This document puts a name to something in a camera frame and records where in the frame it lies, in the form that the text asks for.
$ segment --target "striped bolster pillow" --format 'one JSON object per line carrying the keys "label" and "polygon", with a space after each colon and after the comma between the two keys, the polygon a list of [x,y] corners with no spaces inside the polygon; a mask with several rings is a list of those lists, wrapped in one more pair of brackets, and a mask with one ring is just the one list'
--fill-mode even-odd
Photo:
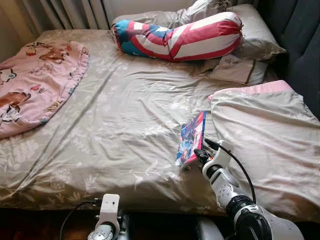
{"label": "striped bolster pillow", "polygon": [[122,20],[112,32],[117,47],[127,54],[181,62],[231,53],[242,40],[241,28],[237,14],[221,12],[175,29]]}

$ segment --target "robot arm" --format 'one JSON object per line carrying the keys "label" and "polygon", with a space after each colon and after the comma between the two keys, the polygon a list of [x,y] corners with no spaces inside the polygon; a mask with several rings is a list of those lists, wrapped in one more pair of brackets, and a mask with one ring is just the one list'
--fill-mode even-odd
{"label": "robot arm", "polygon": [[[233,146],[224,140],[219,141],[216,146],[223,146],[230,151],[233,149]],[[219,148],[213,158],[204,150],[196,149],[194,152],[202,163],[202,174],[209,181],[218,206],[232,219],[238,239],[304,239],[293,222],[273,215],[250,199],[226,169],[231,157],[223,149]]]}
{"label": "robot arm", "polygon": [[105,194],[102,199],[100,215],[95,229],[88,240],[115,240],[120,232],[118,206],[120,197],[117,194]]}

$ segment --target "bedsheet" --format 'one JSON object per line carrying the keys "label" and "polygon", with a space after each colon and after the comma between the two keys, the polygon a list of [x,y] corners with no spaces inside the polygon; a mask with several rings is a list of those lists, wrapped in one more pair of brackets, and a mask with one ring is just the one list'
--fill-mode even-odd
{"label": "bedsheet", "polygon": [[[46,31],[38,41],[61,39],[87,46],[88,70],[50,121],[0,141],[1,207],[70,209],[110,193],[127,210],[224,214],[199,169],[181,172],[175,159],[181,125],[209,113],[214,92],[243,85],[209,78],[202,61],[127,55],[105,30]],[[207,116],[205,135],[218,139]]]}

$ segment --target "bed frame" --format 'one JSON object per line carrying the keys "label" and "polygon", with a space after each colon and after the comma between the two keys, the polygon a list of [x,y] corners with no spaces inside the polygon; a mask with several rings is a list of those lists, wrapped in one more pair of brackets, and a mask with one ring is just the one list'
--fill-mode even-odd
{"label": "bed frame", "polygon": [[320,119],[320,0],[260,0],[258,10],[287,50],[273,64],[276,73]]}

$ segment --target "comic book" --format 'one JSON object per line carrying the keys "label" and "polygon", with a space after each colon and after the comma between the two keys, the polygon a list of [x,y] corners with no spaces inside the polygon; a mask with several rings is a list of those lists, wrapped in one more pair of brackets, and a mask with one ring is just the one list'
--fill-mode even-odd
{"label": "comic book", "polygon": [[206,112],[201,112],[190,123],[181,127],[181,138],[175,164],[185,168],[197,160],[195,149],[201,149],[205,132]]}

